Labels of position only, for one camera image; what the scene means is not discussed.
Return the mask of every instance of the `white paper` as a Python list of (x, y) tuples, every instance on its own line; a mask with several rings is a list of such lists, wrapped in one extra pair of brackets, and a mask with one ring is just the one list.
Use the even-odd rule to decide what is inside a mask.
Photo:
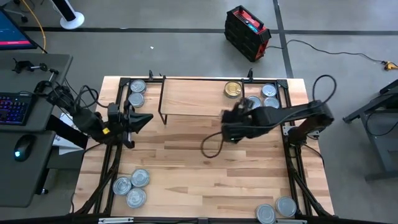
[[(78, 130), (77, 127), (73, 124), (72, 117), (69, 114), (62, 113), (60, 120), (63, 121), (65, 124), (73, 127), (74, 129)], [(61, 138), (60, 136), (55, 136), (54, 142), (52, 143), (53, 146), (58, 146), (60, 148), (60, 155), (64, 155), (69, 152), (76, 152), (79, 150), (83, 150), (81, 147), (75, 145), (74, 143)]]

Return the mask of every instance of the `computer mouse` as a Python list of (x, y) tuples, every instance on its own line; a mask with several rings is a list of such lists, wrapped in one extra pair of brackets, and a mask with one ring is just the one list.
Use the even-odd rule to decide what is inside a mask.
[(25, 134), (18, 139), (14, 148), (14, 159), (19, 162), (25, 161), (30, 156), (35, 141), (36, 136), (31, 134)]

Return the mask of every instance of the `white lamp base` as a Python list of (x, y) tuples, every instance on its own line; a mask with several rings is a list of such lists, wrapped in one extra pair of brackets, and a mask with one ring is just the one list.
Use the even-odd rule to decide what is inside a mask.
[(85, 17), (80, 12), (75, 12), (76, 19), (68, 22), (64, 18), (61, 18), (60, 24), (64, 29), (76, 29), (85, 22)]

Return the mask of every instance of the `computer monitor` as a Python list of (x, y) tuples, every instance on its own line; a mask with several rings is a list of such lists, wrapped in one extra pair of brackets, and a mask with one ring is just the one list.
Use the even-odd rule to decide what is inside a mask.
[(36, 49), (37, 44), (0, 8), (0, 50)]

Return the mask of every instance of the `can lid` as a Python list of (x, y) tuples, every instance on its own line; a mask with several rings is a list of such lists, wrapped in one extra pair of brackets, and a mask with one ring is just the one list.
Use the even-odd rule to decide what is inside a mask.
[(274, 98), (274, 97), (267, 97), (265, 100), (264, 100), (264, 106), (271, 106), (271, 107), (273, 107), (273, 108), (279, 108), (279, 101), (276, 99), (276, 98)]
[(149, 173), (144, 169), (136, 169), (131, 174), (131, 183), (136, 187), (143, 187), (149, 183)]
[(242, 92), (242, 86), (238, 82), (228, 82), (224, 90), (230, 96), (238, 96)]
[(275, 203), (276, 210), (284, 217), (292, 217), (296, 214), (297, 206), (292, 198), (283, 196)]
[(260, 98), (256, 96), (249, 96), (248, 99), (253, 101), (253, 106), (251, 107), (252, 109), (255, 109), (262, 105)]
[(134, 188), (129, 191), (126, 197), (127, 204), (131, 208), (141, 207), (147, 200), (147, 194), (142, 189)]
[(266, 96), (275, 96), (276, 95), (276, 88), (273, 84), (265, 84), (262, 89), (261, 92), (263, 95)]
[(273, 224), (276, 221), (274, 208), (269, 204), (262, 204), (256, 208), (256, 217), (262, 224)]
[(127, 177), (119, 177), (113, 183), (112, 188), (116, 195), (126, 195), (131, 190), (131, 182)]
[(130, 89), (134, 93), (140, 93), (145, 90), (146, 84), (143, 80), (134, 80), (131, 85)]
[(129, 102), (131, 106), (140, 106), (144, 103), (144, 95), (141, 93), (132, 93), (129, 96)]

